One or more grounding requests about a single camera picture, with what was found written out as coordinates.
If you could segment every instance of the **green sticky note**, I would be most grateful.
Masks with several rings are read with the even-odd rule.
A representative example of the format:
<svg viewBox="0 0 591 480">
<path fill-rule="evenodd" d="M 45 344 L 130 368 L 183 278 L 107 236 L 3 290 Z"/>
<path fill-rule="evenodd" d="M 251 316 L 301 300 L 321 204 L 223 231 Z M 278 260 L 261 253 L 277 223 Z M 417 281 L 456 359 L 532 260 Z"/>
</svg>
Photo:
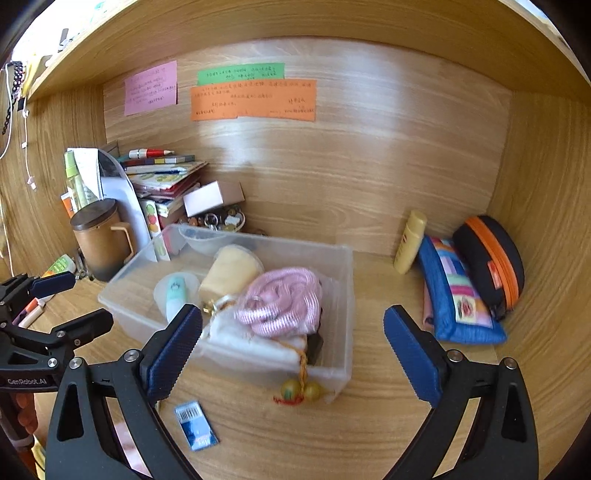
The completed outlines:
<svg viewBox="0 0 591 480">
<path fill-rule="evenodd" d="M 285 63 L 248 63 L 201 70 L 197 74 L 197 85 L 282 78 L 285 78 Z"/>
</svg>

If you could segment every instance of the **blue packet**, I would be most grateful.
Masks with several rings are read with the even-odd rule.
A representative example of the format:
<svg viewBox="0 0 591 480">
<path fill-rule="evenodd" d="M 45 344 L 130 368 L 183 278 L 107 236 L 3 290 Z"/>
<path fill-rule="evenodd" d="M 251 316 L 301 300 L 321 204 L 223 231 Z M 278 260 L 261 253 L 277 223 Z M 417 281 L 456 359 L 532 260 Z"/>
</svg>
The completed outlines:
<svg viewBox="0 0 591 480">
<path fill-rule="evenodd" d="M 191 450 L 198 452 L 219 443 L 197 401 L 184 403 L 174 409 Z"/>
</svg>

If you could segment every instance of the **pink rope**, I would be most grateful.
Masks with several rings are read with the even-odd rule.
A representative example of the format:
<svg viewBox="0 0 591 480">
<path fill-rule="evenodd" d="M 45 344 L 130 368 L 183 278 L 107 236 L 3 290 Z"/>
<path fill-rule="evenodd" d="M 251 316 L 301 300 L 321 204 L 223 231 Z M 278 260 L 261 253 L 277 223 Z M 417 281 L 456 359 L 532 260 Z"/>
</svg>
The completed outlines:
<svg viewBox="0 0 591 480">
<path fill-rule="evenodd" d="M 263 337 L 307 335 L 318 330 L 322 288 L 307 268 L 263 273 L 236 304 L 235 318 Z"/>
</svg>

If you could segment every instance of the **hand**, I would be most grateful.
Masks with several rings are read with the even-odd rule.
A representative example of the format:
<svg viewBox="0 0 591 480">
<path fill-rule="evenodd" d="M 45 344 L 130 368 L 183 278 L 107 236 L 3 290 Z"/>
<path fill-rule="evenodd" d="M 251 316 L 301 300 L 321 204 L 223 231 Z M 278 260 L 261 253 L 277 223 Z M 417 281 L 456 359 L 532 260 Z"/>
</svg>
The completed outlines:
<svg viewBox="0 0 591 480">
<path fill-rule="evenodd" d="M 21 409 L 18 413 L 18 422 L 25 427 L 28 434 L 32 435 L 39 426 L 34 395 L 32 393 L 16 393 L 12 394 L 12 399 Z"/>
</svg>

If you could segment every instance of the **wooden wall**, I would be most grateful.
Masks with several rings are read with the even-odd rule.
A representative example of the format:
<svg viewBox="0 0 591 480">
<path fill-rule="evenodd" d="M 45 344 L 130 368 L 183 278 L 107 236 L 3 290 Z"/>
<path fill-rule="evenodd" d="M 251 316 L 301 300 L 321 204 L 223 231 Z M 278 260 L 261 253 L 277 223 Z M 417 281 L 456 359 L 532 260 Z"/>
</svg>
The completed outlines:
<svg viewBox="0 0 591 480">
<path fill-rule="evenodd" d="M 499 359 L 520 364 L 534 408 L 540 474 L 562 458 L 591 410 L 591 111 L 516 93 L 489 213 L 514 238 L 525 290 Z"/>
<path fill-rule="evenodd" d="M 8 107 L 8 100 L 6 96 L 6 77 L 5 77 L 5 70 L 2 69 L 0 71 L 0 115 L 6 114 L 6 109 Z M 4 152 L 4 148 L 6 147 L 6 143 L 8 141 L 8 131 L 5 135 L 0 135 L 0 155 Z M 0 160 L 0 168 L 4 163 L 6 158 Z M 4 206 L 4 182 L 2 182 L 2 178 L 0 177 L 0 197 L 2 197 L 2 206 Z M 4 231 L 2 230 L 3 220 L 0 216 L 0 251 L 2 251 L 2 255 L 6 256 L 7 254 L 7 247 L 6 247 L 6 239 L 4 237 Z M 8 257 L 5 259 L 0 258 L 0 282 L 3 282 L 7 278 L 10 278 L 10 269 L 8 268 Z"/>
<path fill-rule="evenodd" d="M 6 94 L 1 97 L 5 102 Z M 19 113 L 14 117 L 10 149 L 0 163 L 0 192 L 15 273 L 42 274 L 57 257 L 77 245 L 60 199 L 66 191 L 63 154 L 67 147 L 105 143 L 102 89 L 84 87 L 57 93 L 32 102 L 28 108 L 28 157 L 37 190 L 27 185 L 21 149 L 24 124 Z M 0 111 L 6 112 L 4 104 Z"/>
<path fill-rule="evenodd" d="M 177 56 L 178 105 L 124 116 L 124 78 L 105 84 L 107 140 L 121 151 L 166 147 L 239 180 L 249 228 L 390 255 L 408 211 L 451 234 L 488 207 L 511 93 L 403 48 L 327 38 L 273 39 Z M 317 120 L 190 120 L 198 70 L 279 61 L 318 80 Z"/>
</svg>

